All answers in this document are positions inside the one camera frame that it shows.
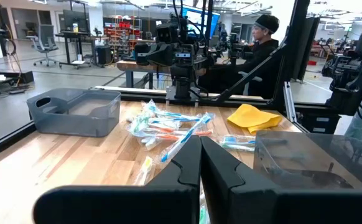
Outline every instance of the ceiling light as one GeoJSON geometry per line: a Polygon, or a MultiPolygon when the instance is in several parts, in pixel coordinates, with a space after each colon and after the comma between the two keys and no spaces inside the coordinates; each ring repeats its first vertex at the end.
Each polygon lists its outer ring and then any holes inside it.
{"type": "Polygon", "coordinates": [[[47,0],[28,0],[31,2],[36,2],[36,3],[40,3],[40,4],[47,4],[47,0]]]}
{"type": "Polygon", "coordinates": [[[254,1],[254,2],[248,4],[247,6],[244,6],[243,8],[239,9],[238,11],[236,11],[236,12],[234,12],[234,13],[241,12],[241,11],[243,11],[243,9],[246,9],[246,8],[248,8],[249,6],[254,6],[257,2],[258,2],[258,1],[254,1]]]}
{"type": "Polygon", "coordinates": [[[272,6],[269,6],[269,7],[267,7],[267,8],[262,8],[262,9],[260,9],[260,10],[258,10],[258,11],[255,11],[255,12],[250,12],[250,13],[248,13],[248,14],[243,14],[243,12],[241,13],[241,16],[250,16],[250,15],[253,15],[253,14],[257,14],[257,13],[259,13],[259,12],[262,12],[262,11],[265,11],[265,10],[268,10],[268,9],[272,9],[272,6]]]}
{"type": "Polygon", "coordinates": [[[231,3],[232,0],[226,0],[223,4],[222,4],[222,7],[226,6],[227,4],[231,3]]]}
{"type": "Polygon", "coordinates": [[[133,6],[136,6],[138,9],[145,11],[144,6],[140,6],[138,5],[140,2],[136,1],[136,0],[125,0],[127,3],[132,4],[133,6]]]}
{"type": "Polygon", "coordinates": [[[165,10],[169,10],[169,7],[167,6],[167,0],[166,0],[166,6],[164,7],[165,10]]]}

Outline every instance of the floor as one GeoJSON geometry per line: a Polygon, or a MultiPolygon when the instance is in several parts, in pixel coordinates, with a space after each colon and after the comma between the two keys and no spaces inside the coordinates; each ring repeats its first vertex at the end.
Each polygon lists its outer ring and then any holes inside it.
{"type": "MultiPolygon", "coordinates": [[[[41,58],[44,54],[36,52],[31,48],[31,43],[26,40],[17,40],[17,57],[23,72],[33,71],[35,82],[31,89],[24,94],[3,95],[0,96],[0,138],[9,134],[13,130],[20,128],[29,122],[29,110],[26,100],[32,96],[41,94],[53,88],[70,87],[70,88],[89,88],[97,85],[121,86],[126,82],[124,72],[114,66],[100,68],[96,66],[82,66],[78,70],[73,66],[52,64],[49,67],[33,63],[41,58]]],[[[49,53],[52,59],[64,62],[66,61],[64,43],[58,43],[59,50],[49,53]]],[[[75,58],[73,45],[70,44],[71,59],[75,58]]],[[[83,53],[90,54],[91,47],[89,44],[83,45],[83,53]]],[[[292,83],[292,92],[295,101],[324,103],[330,97],[331,91],[328,89],[331,82],[330,78],[322,77],[318,70],[323,66],[324,61],[318,60],[315,67],[307,67],[303,84],[299,82],[292,83]]],[[[0,71],[13,72],[19,71],[17,63],[13,57],[0,58],[0,71]]],[[[144,73],[134,73],[134,78],[141,78],[144,73]]],[[[154,75],[154,88],[164,89],[170,85],[170,77],[161,76],[159,80],[154,75]]],[[[344,134],[349,123],[350,117],[343,117],[338,125],[337,134],[344,134]]]]}

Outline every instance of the black jacket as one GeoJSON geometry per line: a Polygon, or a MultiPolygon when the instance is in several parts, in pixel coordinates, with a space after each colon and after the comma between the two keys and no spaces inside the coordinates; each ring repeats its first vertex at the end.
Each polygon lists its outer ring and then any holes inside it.
{"type": "MultiPolygon", "coordinates": [[[[238,74],[239,71],[250,72],[268,58],[269,54],[277,47],[277,40],[269,40],[263,44],[256,44],[252,49],[253,58],[251,60],[246,61],[242,65],[237,65],[236,67],[232,67],[231,65],[215,65],[207,71],[206,75],[199,78],[198,84],[210,93],[222,93],[224,90],[231,88],[243,77],[238,74]]],[[[266,65],[266,67],[269,69],[264,71],[264,73],[257,75],[263,79],[261,83],[251,81],[249,85],[249,95],[261,96],[264,99],[272,98],[275,90],[279,63],[274,66],[266,65]]],[[[236,90],[235,94],[242,95],[243,88],[244,86],[242,86],[241,89],[236,90]]]]}
{"type": "MultiPolygon", "coordinates": [[[[257,65],[263,62],[276,48],[278,48],[279,42],[277,40],[269,40],[262,44],[258,42],[253,47],[253,58],[249,61],[245,61],[242,65],[237,65],[237,71],[250,72],[257,65]]],[[[249,96],[261,96],[264,99],[271,99],[274,95],[277,75],[279,71],[279,62],[271,65],[266,65],[267,69],[264,72],[259,73],[257,76],[262,78],[262,82],[250,81],[249,84],[249,96]]]]}

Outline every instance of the wooden tabletop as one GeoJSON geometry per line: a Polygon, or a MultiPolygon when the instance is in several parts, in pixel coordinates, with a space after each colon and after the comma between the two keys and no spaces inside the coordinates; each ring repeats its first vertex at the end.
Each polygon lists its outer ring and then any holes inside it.
{"type": "MultiPolygon", "coordinates": [[[[133,72],[153,72],[157,71],[155,65],[137,65],[137,62],[120,60],[116,62],[116,66],[120,71],[133,71],[133,72]]],[[[159,66],[159,73],[170,74],[170,67],[159,66]]],[[[202,68],[196,71],[197,75],[206,74],[206,69],[202,68]]]]}
{"type": "MultiPolygon", "coordinates": [[[[227,122],[236,108],[157,104],[164,110],[198,114],[211,112],[208,127],[213,139],[225,134],[250,135],[247,129],[227,122]]],[[[122,101],[119,124],[104,138],[40,134],[34,132],[0,153],[0,223],[31,224],[36,199],[61,185],[132,185],[146,156],[156,158],[169,146],[163,142],[145,151],[126,131],[126,118],[141,110],[140,102],[122,101]]],[[[272,130],[299,130],[287,119],[272,130]]],[[[253,154],[230,151],[246,165],[253,166],[253,154]]],[[[161,171],[155,166],[151,178],[161,171]]]]}

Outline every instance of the gray plastic bin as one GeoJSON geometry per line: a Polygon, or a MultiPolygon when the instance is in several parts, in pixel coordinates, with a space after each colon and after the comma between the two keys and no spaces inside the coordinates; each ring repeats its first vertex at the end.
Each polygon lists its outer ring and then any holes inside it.
{"type": "Polygon", "coordinates": [[[119,123],[120,93],[58,88],[27,100],[41,133],[102,137],[119,123]]]}

